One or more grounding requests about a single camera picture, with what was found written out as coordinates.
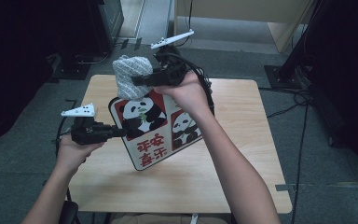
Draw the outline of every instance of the wooden tabletop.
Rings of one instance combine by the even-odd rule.
[[[252,80],[211,79],[215,116],[261,174],[278,213],[292,210],[282,168],[257,85]],[[97,121],[113,125],[108,110],[117,97],[115,76],[91,78],[82,105],[93,103]],[[229,213],[203,140],[143,171],[136,171],[120,138],[109,139],[80,166],[69,185],[79,211]]]

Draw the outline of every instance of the gray cloth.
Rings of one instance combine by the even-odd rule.
[[[131,77],[147,76],[153,73],[150,61],[144,57],[123,55],[113,61],[113,70],[116,74],[118,87],[117,96],[123,100],[140,100],[148,94],[153,87],[134,86]]]

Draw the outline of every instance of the forearm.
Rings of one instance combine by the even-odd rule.
[[[55,168],[31,211],[22,223],[57,224],[71,177],[71,175]]]
[[[210,151],[228,204],[239,223],[279,223],[264,180],[211,113],[195,118]]]

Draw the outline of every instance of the board with panda print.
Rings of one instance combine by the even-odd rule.
[[[139,101],[115,98],[109,111],[136,170],[144,170],[202,138],[196,122],[167,95],[149,92]]]

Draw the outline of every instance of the panda face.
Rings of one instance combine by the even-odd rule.
[[[194,126],[195,124],[196,122],[194,122],[187,113],[182,113],[176,117],[172,131],[174,133],[184,132],[186,128]]]
[[[153,107],[153,101],[149,97],[144,97],[142,101],[128,101],[123,109],[124,119],[135,119],[141,114],[149,111]]]

